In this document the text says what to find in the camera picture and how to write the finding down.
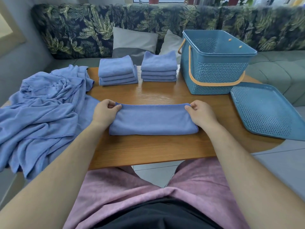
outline wooden table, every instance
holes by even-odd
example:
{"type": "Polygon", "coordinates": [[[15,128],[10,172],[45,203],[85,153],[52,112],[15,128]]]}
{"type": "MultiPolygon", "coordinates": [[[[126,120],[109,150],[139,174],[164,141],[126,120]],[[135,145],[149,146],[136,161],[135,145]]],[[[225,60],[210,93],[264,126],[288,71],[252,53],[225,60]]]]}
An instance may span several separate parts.
{"type": "MultiPolygon", "coordinates": [[[[207,102],[212,106],[219,122],[250,153],[272,149],[284,141],[248,132],[242,124],[229,94],[192,95],[181,73],[178,74],[175,83],[142,82],[140,72],[138,72],[138,84],[108,87],[98,85],[97,67],[89,68],[88,74],[95,80],[94,87],[88,94],[100,101],[110,99],[122,104],[182,104],[191,103],[194,100],[207,102]]],[[[259,83],[247,75],[243,81],[259,83]]],[[[202,129],[197,134],[175,136],[110,136],[106,130],[97,146],[89,169],[168,162],[215,155],[212,143],[202,129]]]]}

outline stack of folded towels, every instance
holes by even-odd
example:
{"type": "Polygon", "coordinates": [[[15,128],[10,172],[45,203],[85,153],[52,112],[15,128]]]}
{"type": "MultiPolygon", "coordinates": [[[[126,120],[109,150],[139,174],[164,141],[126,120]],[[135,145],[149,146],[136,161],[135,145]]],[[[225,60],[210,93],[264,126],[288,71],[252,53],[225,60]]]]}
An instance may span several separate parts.
{"type": "Polygon", "coordinates": [[[101,59],[98,76],[101,86],[136,84],[139,82],[137,66],[133,65],[130,56],[117,59],[101,59]]]}
{"type": "Polygon", "coordinates": [[[177,69],[175,51],[165,55],[146,51],[141,65],[141,78],[146,82],[176,82],[177,69]]]}

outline green sofa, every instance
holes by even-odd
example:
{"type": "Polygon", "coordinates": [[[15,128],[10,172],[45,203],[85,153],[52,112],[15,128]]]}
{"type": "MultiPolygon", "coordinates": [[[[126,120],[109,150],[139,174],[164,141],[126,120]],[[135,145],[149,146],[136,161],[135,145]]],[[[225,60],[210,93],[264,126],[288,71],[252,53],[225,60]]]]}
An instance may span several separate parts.
{"type": "Polygon", "coordinates": [[[33,21],[55,60],[50,72],[72,65],[98,66],[111,57],[113,27],[154,32],[160,52],[168,29],[225,30],[258,51],[246,73],[276,87],[294,106],[305,106],[305,9],[301,7],[199,7],[184,4],[36,5],[33,21]]]}

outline folded towel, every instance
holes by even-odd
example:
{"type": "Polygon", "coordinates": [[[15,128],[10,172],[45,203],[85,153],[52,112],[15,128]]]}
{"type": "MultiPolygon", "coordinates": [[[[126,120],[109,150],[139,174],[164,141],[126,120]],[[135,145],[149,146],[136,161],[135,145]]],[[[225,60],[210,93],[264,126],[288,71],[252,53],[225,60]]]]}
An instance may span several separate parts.
{"type": "Polygon", "coordinates": [[[143,79],[144,82],[176,82],[177,78],[174,79],[143,79]]]}
{"type": "Polygon", "coordinates": [[[141,65],[142,71],[173,71],[177,70],[177,60],[175,51],[170,51],[165,55],[155,55],[146,51],[141,65]]]}
{"type": "Polygon", "coordinates": [[[137,66],[134,65],[133,68],[134,76],[132,78],[127,79],[118,79],[118,80],[111,80],[111,81],[103,81],[102,78],[99,78],[99,84],[101,86],[112,86],[112,85],[121,85],[121,84],[137,84],[138,80],[138,69],[137,66]]]}
{"type": "Polygon", "coordinates": [[[173,71],[142,71],[141,75],[171,76],[171,75],[177,75],[177,70],[173,70],[173,71]]]}
{"type": "Polygon", "coordinates": [[[130,56],[117,59],[101,59],[98,67],[99,77],[125,75],[133,72],[133,63],[130,56]]]}
{"type": "Polygon", "coordinates": [[[129,73],[125,75],[115,75],[115,76],[108,76],[108,77],[100,77],[102,81],[112,81],[112,80],[120,80],[120,79],[128,79],[128,78],[133,78],[135,74],[129,73]]]}
{"type": "Polygon", "coordinates": [[[158,75],[141,75],[142,79],[151,79],[151,80],[174,80],[176,79],[175,75],[171,76],[158,76],[158,75]]]}
{"type": "Polygon", "coordinates": [[[10,166],[33,179],[91,122],[99,102],[86,66],[39,72],[22,81],[0,109],[0,172],[10,166]]]}
{"type": "Polygon", "coordinates": [[[186,135],[198,132],[184,106],[129,105],[122,109],[109,127],[110,135],[186,135]]]}

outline basket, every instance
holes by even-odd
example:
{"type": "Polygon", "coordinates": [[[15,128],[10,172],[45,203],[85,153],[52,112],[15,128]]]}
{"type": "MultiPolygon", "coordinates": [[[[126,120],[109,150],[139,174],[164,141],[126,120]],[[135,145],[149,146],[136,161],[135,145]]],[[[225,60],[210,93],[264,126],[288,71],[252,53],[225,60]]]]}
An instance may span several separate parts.
{"type": "Polygon", "coordinates": [[[223,30],[184,30],[178,53],[190,92],[220,95],[228,94],[243,80],[257,51],[223,30]]]}

